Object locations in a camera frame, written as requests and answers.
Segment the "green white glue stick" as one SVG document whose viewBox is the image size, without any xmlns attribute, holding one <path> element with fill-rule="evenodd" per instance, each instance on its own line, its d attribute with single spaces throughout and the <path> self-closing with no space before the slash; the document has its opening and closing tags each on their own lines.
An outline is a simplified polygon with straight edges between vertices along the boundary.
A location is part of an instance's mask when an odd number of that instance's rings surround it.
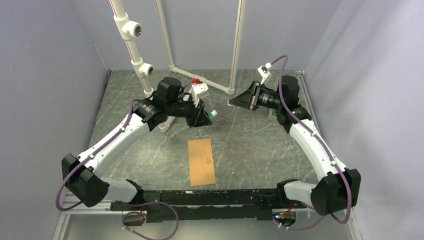
<svg viewBox="0 0 424 240">
<path fill-rule="evenodd" d="M 207 117 L 212 120 L 214 117 L 216 117 L 218 115 L 218 112 L 216 110 L 212 110 Z"/>
</svg>

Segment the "brown paper envelope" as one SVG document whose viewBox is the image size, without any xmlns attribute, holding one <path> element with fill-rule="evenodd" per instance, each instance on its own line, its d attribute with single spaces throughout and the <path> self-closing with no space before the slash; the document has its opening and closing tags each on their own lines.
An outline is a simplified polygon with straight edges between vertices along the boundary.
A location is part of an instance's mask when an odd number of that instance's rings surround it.
<svg viewBox="0 0 424 240">
<path fill-rule="evenodd" d="M 187 143 L 190 186 L 216 184 L 211 139 L 188 140 Z"/>
</svg>

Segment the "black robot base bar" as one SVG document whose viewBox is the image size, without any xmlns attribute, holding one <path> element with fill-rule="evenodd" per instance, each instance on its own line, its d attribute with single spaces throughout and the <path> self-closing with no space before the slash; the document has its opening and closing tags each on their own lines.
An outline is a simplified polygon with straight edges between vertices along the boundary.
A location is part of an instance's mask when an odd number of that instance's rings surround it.
<svg viewBox="0 0 424 240">
<path fill-rule="evenodd" d="M 143 197 L 124 205 L 113 201 L 111 211 L 143 211 L 147 223 L 179 220 L 255 219 L 305 210 L 299 201 L 283 197 L 279 188 L 144 190 Z"/>
</svg>

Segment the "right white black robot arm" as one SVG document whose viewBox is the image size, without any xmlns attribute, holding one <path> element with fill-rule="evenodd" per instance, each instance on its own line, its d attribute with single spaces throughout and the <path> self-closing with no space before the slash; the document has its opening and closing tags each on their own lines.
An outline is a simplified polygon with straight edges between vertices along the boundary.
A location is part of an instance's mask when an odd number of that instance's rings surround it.
<svg viewBox="0 0 424 240">
<path fill-rule="evenodd" d="M 284 75 L 276 90 L 253 81 L 228 103 L 251 111 L 259 107 L 275 110 L 277 122 L 300 145 L 312 164 L 318 183 L 298 179 L 279 182 L 275 200 L 280 207 L 301 202 L 321 216 L 350 210 L 357 205 L 362 177 L 357 169 L 349 169 L 330 150 L 310 113 L 299 103 L 299 92 L 298 80 Z"/>
</svg>

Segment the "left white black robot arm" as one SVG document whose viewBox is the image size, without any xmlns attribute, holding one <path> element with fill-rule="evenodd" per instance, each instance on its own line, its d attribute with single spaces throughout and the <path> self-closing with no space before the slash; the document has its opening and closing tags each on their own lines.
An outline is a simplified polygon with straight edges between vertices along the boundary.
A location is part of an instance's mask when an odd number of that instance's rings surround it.
<svg viewBox="0 0 424 240">
<path fill-rule="evenodd" d="M 139 209 L 146 202 L 143 188 L 130 179 L 108 179 L 104 176 L 106 171 L 134 142 L 172 117 L 184 118 L 190 128 L 211 126 L 217 113 L 205 110 L 203 99 L 209 95 L 209 87 L 203 81 L 192 79 L 183 85 L 174 77 L 164 77 L 151 96 L 133 99 L 127 115 L 111 132 L 77 156 L 69 153 L 62 159 L 63 180 L 56 194 L 56 208 L 73 209 L 60 203 L 67 188 L 79 199 L 76 206 L 90 208 L 108 200 L 131 210 Z"/>
</svg>

